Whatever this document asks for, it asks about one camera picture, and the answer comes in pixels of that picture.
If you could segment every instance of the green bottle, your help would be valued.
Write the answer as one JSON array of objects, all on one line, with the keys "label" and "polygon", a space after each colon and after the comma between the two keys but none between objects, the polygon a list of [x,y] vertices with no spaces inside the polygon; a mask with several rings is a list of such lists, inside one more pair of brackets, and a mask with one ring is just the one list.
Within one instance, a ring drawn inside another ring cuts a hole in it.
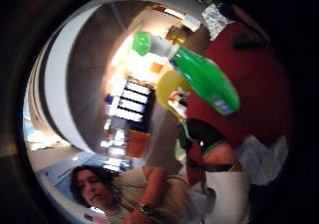
[{"label": "green bottle", "polygon": [[150,52],[168,57],[192,89],[220,114],[229,115],[239,110],[236,89],[213,61],[146,32],[135,34],[133,49],[141,56]]}]

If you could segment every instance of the woman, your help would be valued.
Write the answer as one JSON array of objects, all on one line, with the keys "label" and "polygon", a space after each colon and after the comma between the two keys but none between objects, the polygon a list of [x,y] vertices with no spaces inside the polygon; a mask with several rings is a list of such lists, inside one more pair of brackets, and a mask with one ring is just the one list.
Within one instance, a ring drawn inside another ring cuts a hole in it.
[{"label": "woman", "polygon": [[[231,164],[223,172],[241,170],[230,145],[220,140],[203,156],[203,164]],[[95,206],[105,211],[112,223],[122,224],[200,223],[189,188],[186,175],[166,176],[160,167],[115,174],[86,165],[76,167],[71,178],[71,191],[80,204]]]}]

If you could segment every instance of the hand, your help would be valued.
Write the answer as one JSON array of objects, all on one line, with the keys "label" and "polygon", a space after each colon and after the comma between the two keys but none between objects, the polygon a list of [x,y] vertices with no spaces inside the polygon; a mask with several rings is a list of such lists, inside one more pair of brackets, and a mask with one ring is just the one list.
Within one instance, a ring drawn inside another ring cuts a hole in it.
[{"label": "hand", "polygon": [[139,210],[131,212],[122,222],[122,224],[153,224],[150,217],[143,214]]}]

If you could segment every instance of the bottle cap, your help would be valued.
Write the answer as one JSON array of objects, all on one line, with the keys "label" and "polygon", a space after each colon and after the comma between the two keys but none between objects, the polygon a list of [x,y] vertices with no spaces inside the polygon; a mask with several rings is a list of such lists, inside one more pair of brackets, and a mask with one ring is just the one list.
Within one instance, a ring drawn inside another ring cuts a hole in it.
[{"label": "bottle cap", "polygon": [[146,55],[151,48],[151,36],[147,32],[138,32],[134,35],[132,48],[141,56]]}]

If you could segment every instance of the wristwatch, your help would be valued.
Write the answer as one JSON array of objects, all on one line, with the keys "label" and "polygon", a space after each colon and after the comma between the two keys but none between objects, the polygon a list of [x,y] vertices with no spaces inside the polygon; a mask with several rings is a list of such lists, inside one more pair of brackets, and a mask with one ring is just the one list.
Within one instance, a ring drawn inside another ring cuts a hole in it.
[{"label": "wristwatch", "polygon": [[153,209],[153,207],[151,205],[143,204],[143,203],[139,204],[137,209],[139,211],[141,211],[144,215],[147,215],[147,216],[150,216],[153,213],[153,211],[154,211],[154,209]]}]

